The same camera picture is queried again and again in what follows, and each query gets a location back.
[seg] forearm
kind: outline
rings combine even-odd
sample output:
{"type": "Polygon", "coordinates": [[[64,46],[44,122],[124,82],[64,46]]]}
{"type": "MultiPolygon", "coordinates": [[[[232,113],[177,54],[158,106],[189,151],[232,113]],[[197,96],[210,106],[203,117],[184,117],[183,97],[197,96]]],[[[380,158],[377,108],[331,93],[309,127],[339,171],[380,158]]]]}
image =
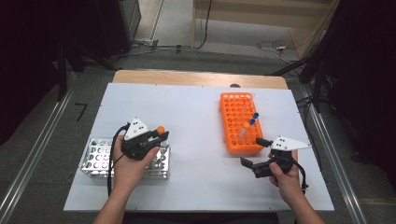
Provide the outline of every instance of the forearm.
{"type": "Polygon", "coordinates": [[[303,194],[296,195],[291,203],[289,203],[289,206],[294,212],[296,220],[299,224],[325,223],[320,215],[312,208],[311,204],[303,194]]]}
{"type": "Polygon", "coordinates": [[[113,189],[102,210],[96,217],[94,224],[122,223],[125,206],[131,191],[113,189]]]}

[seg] white board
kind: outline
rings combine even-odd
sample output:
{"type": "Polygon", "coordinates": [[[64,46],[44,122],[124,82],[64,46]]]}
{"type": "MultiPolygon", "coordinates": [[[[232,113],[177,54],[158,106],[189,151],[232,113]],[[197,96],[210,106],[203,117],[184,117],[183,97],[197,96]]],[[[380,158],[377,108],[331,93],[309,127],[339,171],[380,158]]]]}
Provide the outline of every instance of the white board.
{"type": "MultiPolygon", "coordinates": [[[[219,97],[226,91],[254,92],[264,138],[274,140],[281,134],[309,142],[291,91],[110,83],[90,138],[112,138],[134,117],[151,130],[162,125],[170,132],[170,179],[142,180],[127,210],[290,210],[268,178],[255,178],[239,157],[227,152],[219,112],[219,97]]],[[[267,161],[268,152],[249,159],[267,161]]],[[[299,151],[299,163],[306,172],[308,201],[316,210],[333,210],[312,148],[299,151]]],[[[98,211],[106,199],[106,180],[88,177],[77,168],[64,210],[98,211]]]]}

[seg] wooden edge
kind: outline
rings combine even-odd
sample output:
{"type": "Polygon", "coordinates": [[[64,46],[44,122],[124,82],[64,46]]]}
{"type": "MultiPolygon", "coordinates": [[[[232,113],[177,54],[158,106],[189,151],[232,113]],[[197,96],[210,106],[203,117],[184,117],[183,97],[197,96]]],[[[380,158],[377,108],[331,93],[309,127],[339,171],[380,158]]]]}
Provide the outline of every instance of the wooden edge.
{"type": "Polygon", "coordinates": [[[113,82],[213,87],[238,84],[242,88],[288,89],[283,77],[156,70],[120,70],[116,72],[113,82]]]}

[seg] person's left hand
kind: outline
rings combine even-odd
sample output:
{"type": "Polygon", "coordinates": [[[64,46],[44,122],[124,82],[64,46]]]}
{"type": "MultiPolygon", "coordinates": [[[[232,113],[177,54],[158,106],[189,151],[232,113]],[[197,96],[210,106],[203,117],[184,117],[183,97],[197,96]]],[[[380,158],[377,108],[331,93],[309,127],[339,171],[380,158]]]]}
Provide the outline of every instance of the person's left hand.
{"type": "MultiPolygon", "coordinates": [[[[122,156],[122,140],[123,135],[119,135],[114,146],[113,161],[122,156]]],[[[160,150],[158,147],[151,149],[142,161],[135,161],[122,156],[114,165],[113,190],[121,190],[130,194],[143,177],[146,167],[155,159],[158,150],[160,150]]]]}

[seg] orange cap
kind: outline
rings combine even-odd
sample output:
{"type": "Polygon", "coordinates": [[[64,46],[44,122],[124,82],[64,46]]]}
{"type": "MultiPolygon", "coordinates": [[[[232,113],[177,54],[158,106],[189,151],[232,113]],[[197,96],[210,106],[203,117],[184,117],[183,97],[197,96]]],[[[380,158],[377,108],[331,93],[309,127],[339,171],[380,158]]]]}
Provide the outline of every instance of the orange cap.
{"type": "Polygon", "coordinates": [[[249,128],[250,124],[248,122],[244,122],[244,128],[249,128]]]}
{"type": "Polygon", "coordinates": [[[163,134],[163,133],[165,133],[165,128],[164,128],[163,126],[158,126],[158,128],[157,128],[157,133],[158,133],[158,134],[163,134]]]}

